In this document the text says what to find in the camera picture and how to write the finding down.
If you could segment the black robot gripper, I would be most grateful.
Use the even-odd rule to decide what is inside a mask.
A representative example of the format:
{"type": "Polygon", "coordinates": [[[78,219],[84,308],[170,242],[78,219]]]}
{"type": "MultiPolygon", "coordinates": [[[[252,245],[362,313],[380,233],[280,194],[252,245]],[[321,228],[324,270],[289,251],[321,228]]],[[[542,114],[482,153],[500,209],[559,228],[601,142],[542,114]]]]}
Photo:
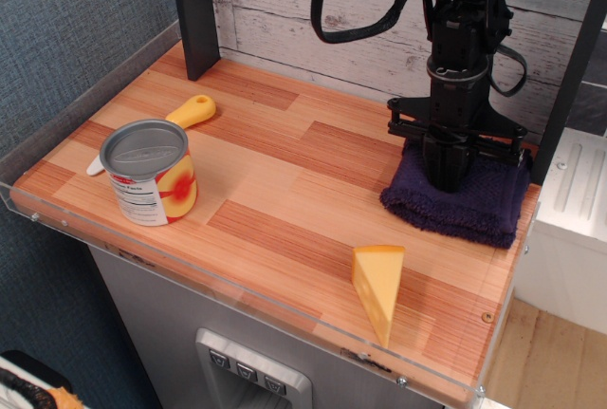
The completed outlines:
{"type": "Polygon", "coordinates": [[[457,192],[477,156],[519,164],[527,130],[490,104],[492,68],[456,71],[429,66],[427,70],[428,97],[388,101],[388,132],[422,145],[431,185],[457,192]]]}

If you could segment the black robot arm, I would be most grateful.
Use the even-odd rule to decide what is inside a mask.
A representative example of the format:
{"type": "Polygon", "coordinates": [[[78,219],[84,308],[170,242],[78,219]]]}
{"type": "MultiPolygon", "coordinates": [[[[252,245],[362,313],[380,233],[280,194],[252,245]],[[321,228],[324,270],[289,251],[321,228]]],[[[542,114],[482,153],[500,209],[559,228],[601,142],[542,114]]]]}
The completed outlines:
{"type": "Polygon", "coordinates": [[[422,0],[428,39],[432,44],[426,70],[430,94],[392,98],[389,131],[419,143],[431,185],[455,192],[477,156],[516,165],[527,133],[519,123],[498,113],[489,102],[496,91],[505,97],[524,86],[520,79],[508,90],[493,79],[493,59],[500,53],[520,65],[524,58],[504,46],[513,17],[506,0],[422,0]]]}

